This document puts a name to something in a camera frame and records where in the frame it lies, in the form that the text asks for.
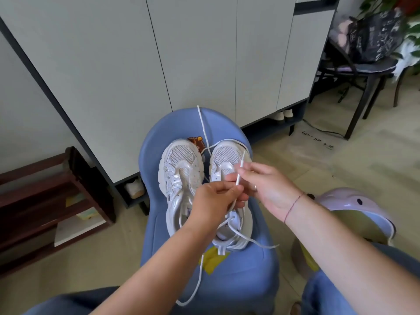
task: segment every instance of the white plastic bag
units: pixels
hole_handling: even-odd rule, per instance
[[[345,142],[346,140],[338,135],[319,131],[301,121],[295,125],[287,149],[305,163],[328,168],[331,158]]]

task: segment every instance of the forearm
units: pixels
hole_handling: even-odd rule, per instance
[[[414,314],[420,309],[417,278],[324,207],[303,196],[286,223],[358,314]]]
[[[186,223],[93,314],[169,313],[211,242],[211,233]]]

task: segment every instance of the chair backrest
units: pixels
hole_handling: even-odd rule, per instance
[[[327,43],[325,44],[324,52],[327,55],[327,57],[331,60],[335,68],[342,65],[348,65],[352,69],[352,72],[354,74],[357,74],[357,70],[356,70],[356,67],[354,66],[352,59],[331,38],[328,38]]]
[[[200,110],[210,145],[223,139],[235,139],[248,147],[252,157],[248,139],[232,120],[212,109],[200,108]],[[189,137],[202,137],[205,142],[197,108],[176,110],[163,117],[150,129],[139,155],[140,175],[150,199],[163,196],[158,183],[159,162],[163,151],[175,139]]]

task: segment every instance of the yellow cloth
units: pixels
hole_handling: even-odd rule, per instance
[[[213,273],[216,266],[222,263],[223,260],[226,259],[229,254],[230,254],[229,252],[226,252],[226,255],[218,255],[217,248],[211,247],[210,249],[206,251],[206,253],[204,253],[203,270],[206,271],[208,275],[210,275],[211,273]]]

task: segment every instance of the blue chair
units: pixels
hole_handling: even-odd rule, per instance
[[[249,151],[251,146],[242,130],[228,117],[207,108],[201,113],[209,144],[226,138],[238,140]],[[158,167],[165,148],[175,139],[204,137],[197,108],[174,111],[160,121],[147,134],[139,155],[139,168],[150,197],[150,215],[142,252],[141,265],[168,240],[165,213],[166,197],[159,189]],[[208,172],[209,155],[205,168]],[[267,224],[257,201],[249,199],[253,215],[252,238],[263,245],[272,245]],[[179,298],[186,301],[198,280],[199,267]],[[211,275],[203,270],[201,285],[194,299],[185,307],[174,306],[172,314],[214,314],[218,311],[252,311],[259,315],[272,314],[274,297],[279,287],[279,262],[275,250],[262,249],[249,243],[239,252],[231,253]]]

